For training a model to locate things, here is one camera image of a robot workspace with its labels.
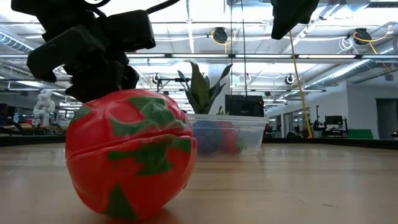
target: humanoid robot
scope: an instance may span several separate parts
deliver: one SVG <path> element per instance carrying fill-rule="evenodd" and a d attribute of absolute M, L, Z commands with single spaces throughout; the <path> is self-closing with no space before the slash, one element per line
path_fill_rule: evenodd
<path fill-rule="evenodd" d="M 51 96 L 52 91 L 40 91 L 40 94 L 37 96 L 37 103 L 33 109 L 33 117 L 35 119 L 42 117 L 41 125 L 44 127 L 49 125 L 50 113 L 54 113 L 55 111 L 55 103 L 51 100 Z"/>

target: white wall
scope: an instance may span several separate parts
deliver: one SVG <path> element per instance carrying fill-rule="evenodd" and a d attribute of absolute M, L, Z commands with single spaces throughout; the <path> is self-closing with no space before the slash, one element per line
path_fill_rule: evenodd
<path fill-rule="evenodd" d="M 398 98 L 396 86 L 348 85 L 348 128 L 371 129 L 373 138 L 379 139 L 376 99 Z"/>
<path fill-rule="evenodd" d="M 317 119 L 317 105 L 319 105 L 318 114 L 320 121 L 324 122 L 325 116 L 342 115 L 348 118 L 348 99 L 347 99 L 347 86 L 346 82 L 339 83 L 338 86 L 325 88 L 326 92 L 323 93 L 310 93 L 305 97 L 305 104 L 310 108 L 310 120 L 314 122 Z M 290 101 L 288 105 L 277 106 L 268 109 L 267 117 L 282 115 L 282 134 L 285 137 L 287 132 L 284 130 L 283 114 L 302 110 L 301 101 Z"/>

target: plastic container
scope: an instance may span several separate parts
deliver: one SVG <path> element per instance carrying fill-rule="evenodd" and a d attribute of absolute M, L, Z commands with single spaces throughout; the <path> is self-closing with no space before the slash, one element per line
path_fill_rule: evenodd
<path fill-rule="evenodd" d="M 187 114 L 198 141 L 199 156 L 251 156 L 261 147 L 268 118 Z"/>

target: red ball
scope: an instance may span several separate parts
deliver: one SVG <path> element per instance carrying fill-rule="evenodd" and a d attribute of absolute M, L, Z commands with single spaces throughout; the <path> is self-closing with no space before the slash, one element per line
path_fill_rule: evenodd
<path fill-rule="evenodd" d="M 185 186 L 197 142 L 165 95 L 118 91 L 84 104 L 70 123 L 67 167 L 81 200 L 113 218 L 153 216 Z"/>

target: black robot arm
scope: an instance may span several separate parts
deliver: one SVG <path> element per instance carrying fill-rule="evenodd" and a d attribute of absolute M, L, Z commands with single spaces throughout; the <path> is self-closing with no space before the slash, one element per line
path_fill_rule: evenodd
<path fill-rule="evenodd" d="M 36 16 L 46 31 L 46 43 L 33 50 L 27 59 L 33 76 L 56 82 L 53 70 L 63 66 L 72 76 L 72 86 L 66 94 L 85 103 L 136 87 L 139 76 L 129 66 L 125 52 L 155 47 L 148 15 L 178 1 L 109 17 L 98 8 L 110 0 L 95 4 L 84 0 L 12 0 L 11 7 Z"/>

